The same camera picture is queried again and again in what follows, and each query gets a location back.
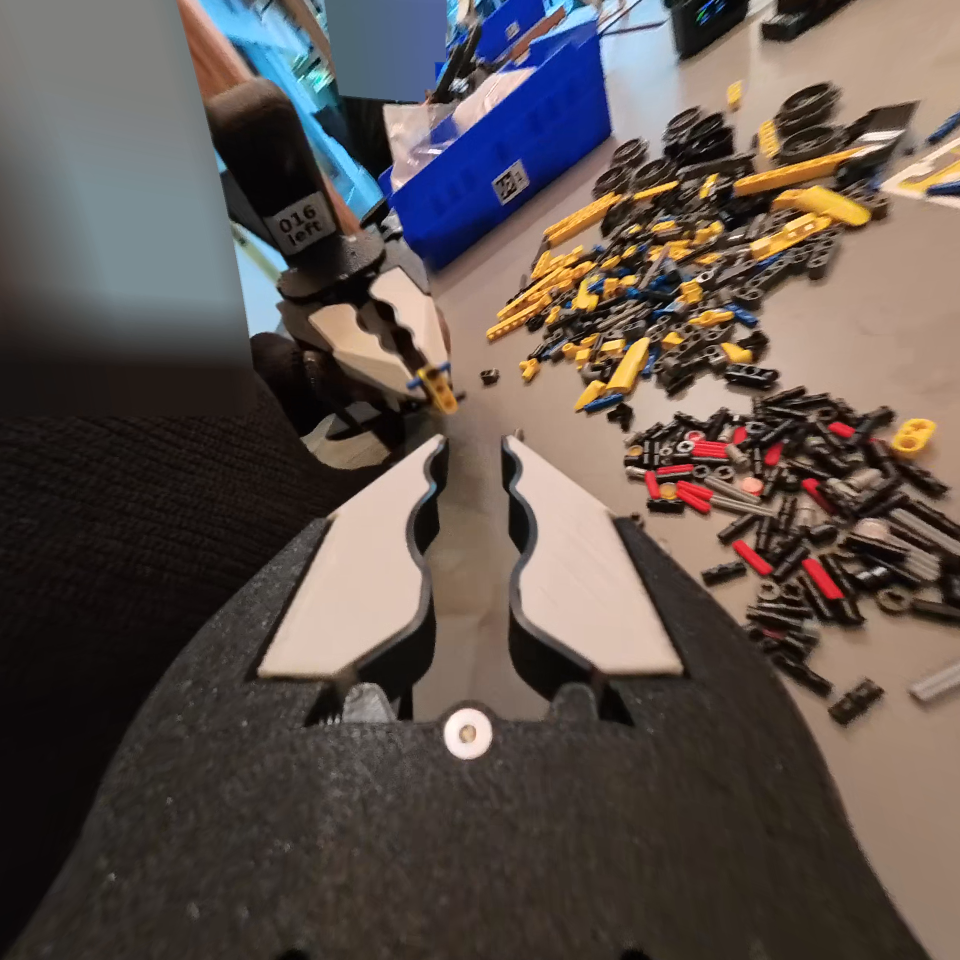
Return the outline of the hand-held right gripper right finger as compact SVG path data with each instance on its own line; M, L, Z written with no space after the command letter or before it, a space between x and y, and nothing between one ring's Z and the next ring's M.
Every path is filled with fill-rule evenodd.
M629 545L638 530L514 435L501 439L511 665L540 697L682 677L685 666Z

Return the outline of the light grey toy axle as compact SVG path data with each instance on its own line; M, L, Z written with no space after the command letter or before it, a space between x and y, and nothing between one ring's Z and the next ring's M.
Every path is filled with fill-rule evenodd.
M908 687L910 697L924 706L953 696L958 690L959 659L917 679Z

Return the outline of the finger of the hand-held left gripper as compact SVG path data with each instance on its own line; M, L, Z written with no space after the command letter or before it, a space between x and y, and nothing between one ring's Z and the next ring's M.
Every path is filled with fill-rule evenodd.
M450 361L449 331L429 292L405 271L382 272L369 286L371 298L390 307L394 334L411 375Z
M307 322L329 347L336 364L355 383L378 392L389 402L413 402L421 398L410 388L413 372L396 348L365 328L358 310L341 303L320 307Z

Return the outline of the clear plastic bag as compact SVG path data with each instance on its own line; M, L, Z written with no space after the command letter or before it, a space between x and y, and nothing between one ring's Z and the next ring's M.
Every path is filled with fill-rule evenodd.
M383 117L391 154L390 191L409 183L463 135L474 130L535 68L493 74L457 103L386 104Z

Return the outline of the pile of yellow grey beams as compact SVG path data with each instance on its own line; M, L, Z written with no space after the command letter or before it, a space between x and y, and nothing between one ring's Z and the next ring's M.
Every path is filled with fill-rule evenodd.
M793 279L823 282L849 234L881 222L879 176L909 134L917 101L834 122L842 89L802 88L738 150L734 111L692 106L665 125L660 153L620 144L591 202L548 226L529 276L486 330L494 344L540 336L520 362L566 362L582 378L575 410L609 411L652 380L669 395L704 371L742 389L779 379L761 311Z

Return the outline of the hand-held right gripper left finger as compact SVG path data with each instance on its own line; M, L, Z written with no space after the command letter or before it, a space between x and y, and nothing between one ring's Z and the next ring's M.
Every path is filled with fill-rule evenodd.
M426 560L440 531L450 447L436 434L335 510L282 606L255 667L262 681L346 694L377 685L407 699L436 649Z

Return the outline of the pile of black red pins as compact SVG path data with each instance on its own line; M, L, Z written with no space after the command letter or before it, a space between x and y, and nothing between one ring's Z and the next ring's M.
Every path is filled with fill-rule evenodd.
M820 628L864 628L864 603L958 628L958 519L933 504L952 488L921 464L938 427L902 461L889 442L908 418L895 418L796 387L756 398L749 414L676 413L623 456L650 514L730 517L715 537L733 557L702 570L702 584L757 578L747 640L821 698L834 686L812 666Z

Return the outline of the yellow two-hole toy connector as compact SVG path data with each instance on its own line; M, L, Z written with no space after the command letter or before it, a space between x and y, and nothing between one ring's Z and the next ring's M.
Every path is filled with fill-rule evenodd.
M936 422L929 418L908 418L890 439L890 450L901 461L913 461L930 447L936 430Z

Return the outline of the black two-hole toy plate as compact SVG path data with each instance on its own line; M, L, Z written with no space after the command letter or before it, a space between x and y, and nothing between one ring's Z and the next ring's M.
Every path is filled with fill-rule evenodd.
M868 714L884 696L885 690L879 684L871 678L862 678L829 706L827 714L834 724L846 728Z

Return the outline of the blue plastic bin with tag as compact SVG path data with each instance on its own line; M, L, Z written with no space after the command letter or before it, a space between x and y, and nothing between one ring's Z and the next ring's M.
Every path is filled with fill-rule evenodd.
M432 271L456 258L611 134L599 36L577 31L518 89L388 200Z

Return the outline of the printed instruction booklet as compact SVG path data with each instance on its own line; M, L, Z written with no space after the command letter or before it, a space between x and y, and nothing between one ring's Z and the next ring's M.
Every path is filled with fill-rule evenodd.
M924 201L935 206L959 210L959 198L928 198L924 188L942 181L959 179L959 127L941 143L930 146L911 164L892 175L880 186L884 194Z

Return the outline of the yellow toy beam blue pins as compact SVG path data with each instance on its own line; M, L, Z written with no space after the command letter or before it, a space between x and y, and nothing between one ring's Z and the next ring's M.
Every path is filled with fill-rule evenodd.
M427 401L439 413L445 416L455 414L459 410L459 400L450 386L450 370L450 361L438 366L423 366L414 378L407 382L406 388L410 391L423 390Z

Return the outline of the black charger with screen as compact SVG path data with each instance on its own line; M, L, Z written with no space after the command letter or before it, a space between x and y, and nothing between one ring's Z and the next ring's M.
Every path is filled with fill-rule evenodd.
M738 27L750 1L664 1L680 60L696 56Z

